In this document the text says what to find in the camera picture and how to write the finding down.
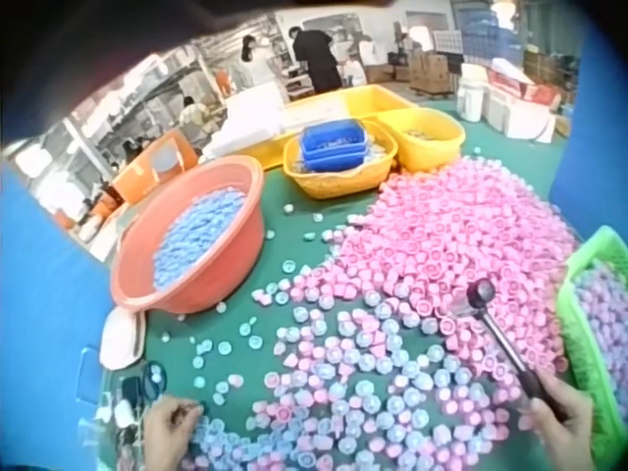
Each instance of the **human hand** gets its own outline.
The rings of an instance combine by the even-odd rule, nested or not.
[[[538,374],[548,394],[563,406],[569,417],[561,424],[542,400],[534,397],[530,401],[536,432],[545,443],[554,468],[557,471],[595,470],[591,457],[593,401],[549,373],[539,371]]]
[[[203,413],[198,402],[162,396],[144,418],[146,471],[175,471],[187,452],[187,443]]]

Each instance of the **green table surface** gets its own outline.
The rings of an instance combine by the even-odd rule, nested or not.
[[[451,102],[448,101],[434,102],[430,105],[446,112],[453,110]],[[501,159],[506,167],[525,178],[541,197],[547,197],[562,153],[563,139],[557,137],[553,144],[529,143],[507,139],[486,124],[463,125],[467,130],[467,140],[463,148],[465,153],[472,153],[476,146],[480,146],[483,155]],[[291,316],[294,304],[289,303],[286,306],[274,304],[264,308],[255,303],[250,294],[270,282],[285,278],[282,263],[287,259],[294,260],[298,267],[303,264],[311,267],[320,264],[328,253],[327,244],[320,240],[322,230],[345,223],[347,214],[364,212],[376,197],[377,193],[371,191],[330,201],[313,201],[286,178],[281,170],[268,172],[262,207],[266,228],[275,231],[276,236],[265,241],[255,267],[244,283],[226,300],[227,312],[219,314],[211,309],[190,316],[183,322],[165,312],[153,311],[147,316],[144,357],[164,365],[168,375],[167,393],[205,400],[209,404],[210,417],[223,419],[228,431],[249,437],[261,433],[261,431],[245,432],[244,422],[251,415],[251,404],[254,401],[273,400],[272,392],[264,387],[264,375],[269,371],[279,373],[288,371],[282,365],[281,357],[273,354],[273,346],[277,328],[294,325]],[[294,213],[289,216],[283,212],[283,206],[287,203],[295,207]],[[325,220],[322,223],[314,223],[312,212],[323,213]],[[316,232],[316,240],[304,241],[303,234],[307,232]],[[328,335],[337,332],[336,312],[358,306],[363,307],[361,300],[337,302],[333,314],[327,316],[330,327]],[[253,335],[259,335],[264,339],[263,347],[257,351],[252,350],[247,339],[238,334],[239,325],[247,322],[252,316],[257,317],[257,323],[252,329]],[[171,336],[167,343],[161,341],[164,332]],[[403,330],[402,336],[404,347],[408,349],[411,357],[425,352],[430,344],[443,341],[439,337],[428,338],[419,335],[416,331]],[[205,366],[201,370],[192,368],[192,358],[196,353],[195,345],[190,342],[191,337],[194,337],[196,342],[210,339],[214,343],[213,350],[204,355]],[[229,341],[233,346],[233,352],[228,356],[221,356],[217,351],[218,343],[223,340]],[[103,391],[114,391],[123,377],[137,373],[137,366],[106,373],[103,378]],[[238,390],[231,389],[227,394],[226,404],[219,407],[212,402],[211,396],[216,384],[225,381],[230,374],[240,374],[244,378],[244,385]],[[202,390],[193,385],[193,380],[198,375],[206,379],[206,387]],[[357,373],[351,376],[349,391],[352,391],[351,386],[356,381],[369,378],[376,384],[376,393],[385,399],[386,386],[392,377],[393,374],[383,377],[377,374]],[[442,415],[431,397],[422,406],[430,413],[431,426],[438,423],[448,425],[460,423],[458,415],[453,417]],[[509,439],[496,444],[489,455],[482,456],[477,469],[549,468],[545,453],[534,434],[517,431],[517,416],[516,412],[511,414]],[[108,467],[115,467],[112,437],[113,432],[106,434],[101,440],[99,449],[99,458]],[[390,463],[389,460],[382,459],[383,463]]]

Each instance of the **blue wall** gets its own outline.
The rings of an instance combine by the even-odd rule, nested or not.
[[[549,191],[582,238],[607,224],[628,240],[627,83],[625,65],[590,26],[571,136]]]
[[[0,172],[0,461],[94,469],[78,423],[99,398],[109,270]]]

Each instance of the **yellow plastic basket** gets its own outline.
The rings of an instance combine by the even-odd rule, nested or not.
[[[384,111],[377,115],[377,120],[397,141],[399,163],[412,173],[429,172],[456,159],[466,138],[458,121],[431,108]],[[408,131],[422,132],[433,140],[413,137]]]
[[[284,173],[314,199],[336,198],[378,186],[388,176],[398,146],[393,137],[381,126],[370,121],[360,123],[373,135],[375,142],[386,149],[386,157],[345,172],[299,174],[291,169],[292,163],[300,158],[298,134],[284,147]]]

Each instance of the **black clothing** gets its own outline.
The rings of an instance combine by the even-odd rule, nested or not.
[[[307,62],[307,74],[312,79],[316,93],[337,90],[342,79],[336,65],[338,62],[330,51],[332,39],[322,31],[300,31],[294,39],[294,57]]]
[[[308,75],[312,79],[312,86],[314,86],[314,92],[317,94],[338,90],[342,87],[342,79],[336,68],[326,71],[308,71]]]

